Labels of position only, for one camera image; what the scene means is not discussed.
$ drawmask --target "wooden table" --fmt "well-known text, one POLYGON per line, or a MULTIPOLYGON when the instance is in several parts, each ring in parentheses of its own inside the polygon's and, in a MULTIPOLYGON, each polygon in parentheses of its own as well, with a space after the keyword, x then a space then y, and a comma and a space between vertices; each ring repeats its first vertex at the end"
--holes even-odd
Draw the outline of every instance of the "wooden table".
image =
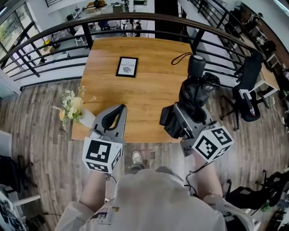
MULTIPOLYGON (((163 107, 178 101, 182 82, 187 78, 189 57, 179 64, 171 61, 186 52, 189 44, 155 38, 101 38, 93 43, 81 85, 84 107, 94 115, 117 104, 127 106, 126 142, 177 142, 159 125, 163 107), (136 78, 117 77, 121 56, 139 58, 136 78)), ((72 139, 83 140, 89 128, 73 123, 72 139)))
MULTIPOLYGON (((243 37, 243 36, 242 36, 242 38, 244 39, 244 42, 247 45, 251 46, 252 48, 255 48, 254 44, 249 39, 247 39, 246 37, 243 37)), ((273 88, 271 91, 269 91, 267 94, 264 95, 264 98, 267 98, 270 95, 272 95, 275 92, 280 90, 274 73, 270 72, 266 68, 264 63, 262 63, 262 68, 261 68, 261 71, 260 71, 260 77, 258 78, 257 83, 255 84, 255 86, 252 89, 252 91, 254 91, 255 89, 257 89, 258 87, 260 87, 263 84, 266 84, 266 85, 268 85, 268 86, 273 88)))

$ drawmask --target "window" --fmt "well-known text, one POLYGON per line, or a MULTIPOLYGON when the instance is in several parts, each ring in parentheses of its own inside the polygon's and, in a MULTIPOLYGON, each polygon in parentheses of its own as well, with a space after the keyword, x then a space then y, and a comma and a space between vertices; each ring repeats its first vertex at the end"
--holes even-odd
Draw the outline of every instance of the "window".
MULTIPOLYGON (((22 4, 20 7, 18 7, 1 25, 0 25, 0 59, 2 59, 6 54, 7 51, 12 47, 12 45, 15 43, 17 38, 20 36, 20 34, 23 32, 23 30, 32 22, 32 17, 30 15, 30 12, 27 8, 26 3, 22 4)), ((39 31, 36 26, 33 26, 29 29, 27 34, 30 37, 33 37, 34 35, 38 34, 39 31)), ((34 42, 37 43, 36 46, 43 45, 43 39, 37 40, 34 42)), ((33 50, 31 45, 25 46, 23 48, 24 51, 27 52, 27 50, 33 50)), ((37 56, 36 52, 33 52, 30 55, 32 58, 35 58, 37 56)), ((23 63, 21 60, 18 60, 16 63, 11 64, 5 68, 5 70, 11 69, 14 65, 19 65, 23 63)))
POLYGON ((22 28, 18 23, 14 14, 11 14, 1 25, 0 25, 0 42, 9 50, 16 39, 22 32, 22 28))
POLYGON ((16 14, 19 17, 20 22, 24 28, 26 28, 32 22, 30 13, 25 4, 23 4, 16 10, 16 14))

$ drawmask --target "cable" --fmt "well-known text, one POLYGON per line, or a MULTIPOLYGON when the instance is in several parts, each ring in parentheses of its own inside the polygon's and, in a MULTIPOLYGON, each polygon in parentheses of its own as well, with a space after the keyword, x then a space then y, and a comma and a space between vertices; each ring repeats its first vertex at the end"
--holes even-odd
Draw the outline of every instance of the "cable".
POLYGON ((184 54, 181 54, 181 55, 179 55, 177 58, 174 58, 172 61, 171 61, 171 65, 177 65, 179 62, 181 62, 181 60, 183 59, 183 58, 185 58, 186 56, 188 56, 188 55, 193 55, 193 53, 191 53, 191 52, 187 52, 187 53, 184 53, 184 54), (177 60, 178 58, 180 58, 180 57, 182 57, 177 63, 173 63, 175 60, 177 60))
POLYGON ((196 189, 190 184, 190 182, 189 182, 189 180, 188 180, 188 177, 193 173, 192 171, 189 171, 189 172, 190 172, 190 173, 186 176, 186 181, 187 181, 188 184, 187 184, 187 185, 184 185, 184 187, 189 186, 189 187, 190 187, 189 191, 191 191, 191 188, 193 188, 193 190, 194 190, 194 192, 195 192, 195 193, 193 193, 193 196, 199 198, 196 189))
POLYGON ((110 178, 112 178, 114 182, 117 183, 116 179, 112 175, 106 174, 105 180, 110 180, 110 178))
POLYGON ((54 213, 43 213, 44 215, 53 215, 53 216, 61 216, 60 214, 54 214, 54 213))
POLYGON ((211 163, 213 163, 213 162, 210 162, 210 163, 207 162, 207 163, 204 164, 202 167, 198 168, 196 171, 193 171, 192 173, 197 173, 197 172, 199 172, 200 170, 202 170, 204 167, 208 166, 208 165, 211 164, 211 163))
POLYGON ((187 185, 184 185, 184 187, 190 187, 189 191, 191 191, 191 188, 193 188, 193 190, 194 190, 194 192, 195 192, 195 193, 193 193, 193 196, 195 196, 195 197, 197 197, 197 198, 199 198, 198 193, 197 193, 196 189, 190 184, 190 182, 189 182, 189 180, 188 180, 188 177, 189 177, 191 174, 193 174, 193 173, 199 172, 200 170, 202 170, 204 167, 208 166, 208 165, 211 164, 211 163, 213 163, 213 162, 210 162, 210 163, 207 162, 206 164, 204 164, 202 167, 200 167, 200 168, 197 169, 196 171, 189 171, 190 173, 186 176, 186 181, 187 181, 188 184, 187 184, 187 185))

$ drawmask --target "lower floor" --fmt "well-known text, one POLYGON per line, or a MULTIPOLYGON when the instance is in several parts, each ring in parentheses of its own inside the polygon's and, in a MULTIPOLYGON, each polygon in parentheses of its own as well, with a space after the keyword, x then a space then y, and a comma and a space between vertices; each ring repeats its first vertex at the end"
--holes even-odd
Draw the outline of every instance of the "lower floor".
MULTIPOLYGON (((23 206, 24 212, 28 218, 51 214, 43 215, 46 223, 41 230, 55 229, 67 204, 80 197, 88 173, 81 161, 83 141, 71 139, 72 123, 65 132, 58 111, 51 107, 61 106, 57 94, 59 85, 76 92, 79 84, 80 80, 68 80, 30 86, 23 89, 21 96, 0 101, 0 130, 13 136, 13 159, 22 155, 25 161, 34 163, 31 175, 38 188, 30 187, 20 196, 41 195, 40 200, 23 206)), ((230 90, 220 88, 212 93, 206 104, 215 120, 219 120, 222 110, 231 110, 230 105, 219 102, 223 94, 232 98, 230 90)), ((224 193, 228 179, 232 180, 233 189, 240 185, 257 189, 255 181, 263 179, 263 169, 272 174, 282 171, 288 164, 289 138, 281 123, 281 102, 277 94, 267 102, 270 109, 259 104, 259 120, 247 123, 240 119, 239 131, 233 131, 234 114, 220 121, 235 140, 234 146, 215 162, 224 193)), ((117 181, 127 174, 134 150, 141 151, 144 163, 150 169, 167 166, 184 179, 192 168, 191 157, 185 161, 177 143, 127 143, 124 156, 112 174, 117 181)), ((108 181, 108 198, 113 197, 114 188, 115 183, 108 181)), ((269 218, 269 215, 264 216, 262 224, 265 225, 269 218)))

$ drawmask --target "picture frame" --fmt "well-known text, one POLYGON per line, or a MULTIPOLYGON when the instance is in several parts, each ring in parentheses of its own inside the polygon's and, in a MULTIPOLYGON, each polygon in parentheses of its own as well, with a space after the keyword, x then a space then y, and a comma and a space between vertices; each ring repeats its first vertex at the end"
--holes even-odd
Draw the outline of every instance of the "picture frame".
POLYGON ((135 78, 138 60, 139 58, 121 56, 116 76, 135 78))

